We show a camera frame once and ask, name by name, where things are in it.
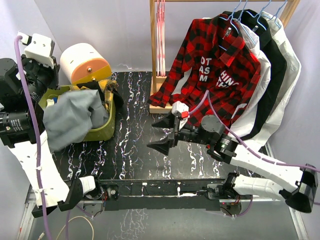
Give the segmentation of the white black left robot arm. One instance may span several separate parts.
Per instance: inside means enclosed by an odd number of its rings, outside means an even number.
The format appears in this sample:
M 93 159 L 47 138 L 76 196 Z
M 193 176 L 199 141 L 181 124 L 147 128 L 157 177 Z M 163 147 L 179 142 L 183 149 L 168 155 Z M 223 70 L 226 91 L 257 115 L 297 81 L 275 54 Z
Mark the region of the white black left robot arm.
M 62 212 L 73 209 L 85 195 L 97 200 L 103 187 L 93 176 L 64 181 L 57 170 L 47 142 L 43 124 L 44 111 L 39 102 L 48 89 L 59 88 L 60 66 L 21 56 L 27 88 L 37 119 L 41 147 L 37 146 L 29 106 L 23 86 L 18 79 L 18 65 L 11 58 L 0 60 L 0 139 L 20 162 L 32 186 L 36 205 L 35 218 L 50 214 L 56 208 Z

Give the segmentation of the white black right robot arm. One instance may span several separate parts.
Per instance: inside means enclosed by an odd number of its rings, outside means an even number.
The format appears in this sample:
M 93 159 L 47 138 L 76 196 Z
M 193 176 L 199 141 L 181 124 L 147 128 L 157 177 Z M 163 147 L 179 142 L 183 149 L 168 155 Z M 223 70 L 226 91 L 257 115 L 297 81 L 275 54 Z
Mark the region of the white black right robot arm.
M 210 184 L 209 197 L 236 198 L 256 195 L 284 201 L 289 207 L 302 213 L 311 213 L 318 189 L 318 176 L 309 164 L 289 166 L 267 155 L 253 154 L 235 138 L 225 134 L 226 127 L 215 115 L 206 115 L 195 127 L 186 123 L 181 114 L 167 114 L 154 122 L 152 127 L 171 129 L 165 138 L 150 142 L 147 146 L 164 155 L 179 141 L 204 145 L 214 160 L 250 170 L 259 177 L 247 177 L 231 172 L 221 185 Z

